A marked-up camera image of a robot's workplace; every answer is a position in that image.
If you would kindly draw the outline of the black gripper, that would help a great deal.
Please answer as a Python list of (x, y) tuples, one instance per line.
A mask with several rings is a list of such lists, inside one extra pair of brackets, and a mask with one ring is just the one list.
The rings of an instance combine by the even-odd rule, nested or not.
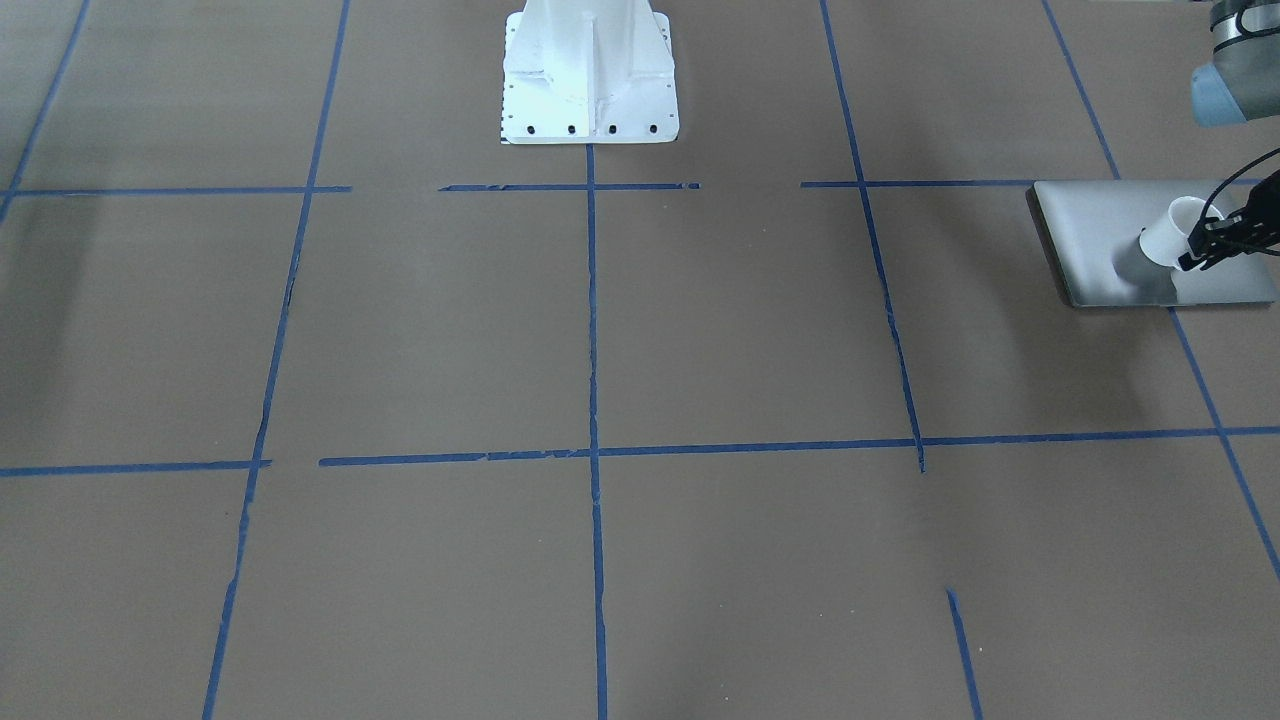
[(1274, 247), (1279, 242), (1277, 205), (1248, 205), (1226, 215), (1212, 213), (1212, 231), (1197, 225), (1187, 238), (1190, 251), (1178, 259), (1181, 272), (1208, 270), (1222, 259), (1238, 255), (1262, 254), (1277, 258)]

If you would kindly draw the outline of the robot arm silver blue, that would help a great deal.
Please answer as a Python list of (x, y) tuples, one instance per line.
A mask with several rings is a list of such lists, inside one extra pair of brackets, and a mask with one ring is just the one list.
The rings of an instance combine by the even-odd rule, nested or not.
[[(1213, 49), (1210, 61), (1190, 76), (1190, 105), (1204, 128), (1243, 124), (1279, 113), (1279, 4), (1216, 1), (1210, 8)], [(1277, 256), (1279, 178), (1274, 172), (1257, 183), (1243, 206), (1215, 218), (1210, 206), (1247, 172), (1276, 159), (1277, 150), (1247, 163), (1222, 181), (1206, 200), (1188, 234), (1188, 251), (1178, 259), (1184, 272), (1207, 270), (1230, 258)]]

